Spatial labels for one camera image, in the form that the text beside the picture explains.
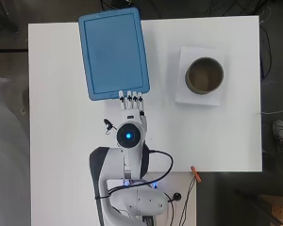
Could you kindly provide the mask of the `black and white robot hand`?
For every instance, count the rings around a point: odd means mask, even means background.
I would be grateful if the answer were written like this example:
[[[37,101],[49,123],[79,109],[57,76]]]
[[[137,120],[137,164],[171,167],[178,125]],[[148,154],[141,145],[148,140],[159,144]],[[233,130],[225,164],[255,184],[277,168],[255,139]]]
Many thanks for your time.
[[[122,123],[133,121],[140,124],[144,131],[147,131],[142,93],[137,91],[131,92],[129,90],[124,94],[124,92],[120,90],[119,101],[121,105]]]

